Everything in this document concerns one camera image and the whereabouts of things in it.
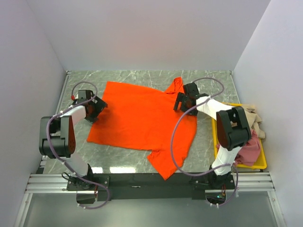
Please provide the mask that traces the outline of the orange t shirt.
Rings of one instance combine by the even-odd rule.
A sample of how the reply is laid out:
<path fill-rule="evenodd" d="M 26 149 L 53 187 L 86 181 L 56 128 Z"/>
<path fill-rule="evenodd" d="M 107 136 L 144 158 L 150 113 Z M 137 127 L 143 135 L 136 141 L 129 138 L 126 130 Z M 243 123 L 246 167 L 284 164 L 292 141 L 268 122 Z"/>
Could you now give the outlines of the orange t shirt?
<path fill-rule="evenodd" d="M 109 81 L 102 99 L 107 103 L 92 124 L 87 142 L 135 150 L 149 150 L 147 159 L 164 180 L 177 170 L 170 152 L 171 136 L 182 112 L 173 107 L 183 80 L 173 79 L 160 91 L 150 87 Z M 183 166 L 196 136 L 197 117 L 186 115 L 173 140 L 173 155 Z"/>

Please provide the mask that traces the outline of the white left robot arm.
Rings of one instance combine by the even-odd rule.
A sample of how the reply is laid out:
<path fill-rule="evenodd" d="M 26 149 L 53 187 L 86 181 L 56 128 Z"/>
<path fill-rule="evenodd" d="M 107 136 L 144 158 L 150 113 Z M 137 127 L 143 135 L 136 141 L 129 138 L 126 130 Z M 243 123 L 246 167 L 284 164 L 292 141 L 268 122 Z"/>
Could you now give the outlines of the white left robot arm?
<path fill-rule="evenodd" d="M 92 90 L 79 90 L 77 96 L 71 95 L 71 100 L 69 110 L 59 117 L 41 118 L 39 152 L 51 159 L 59 157 L 63 165 L 72 168 L 71 174 L 62 173 L 62 176 L 66 175 L 70 184 L 89 190 L 94 186 L 95 179 L 90 165 L 75 152 L 74 126 L 83 119 L 93 124 L 108 105 Z"/>

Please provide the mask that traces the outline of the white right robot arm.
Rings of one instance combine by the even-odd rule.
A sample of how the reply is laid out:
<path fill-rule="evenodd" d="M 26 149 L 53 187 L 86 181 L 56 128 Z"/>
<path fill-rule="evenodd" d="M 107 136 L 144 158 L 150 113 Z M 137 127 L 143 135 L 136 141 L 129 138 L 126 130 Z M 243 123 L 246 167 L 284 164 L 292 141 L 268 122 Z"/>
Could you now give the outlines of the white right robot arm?
<path fill-rule="evenodd" d="M 240 149 L 251 139 L 250 127 L 242 107 L 232 107 L 213 99 L 207 94 L 200 94 L 195 82 L 183 86 L 184 92 L 179 92 L 174 104 L 174 110 L 183 112 L 174 128 L 170 142 L 170 152 L 176 168 L 191 177 L 208 176 L 208 184 L 214 189 L 220 188 L 231 174 L 234 160 Z M 219 151 L 210 169 L 200 174 L 183 171 L 173 155 L 173 140 L 179 123 L 186 115 L 196 116 L 198 112 L 207 114 L 216 121 L 216 135 L 219 141 Z"/>

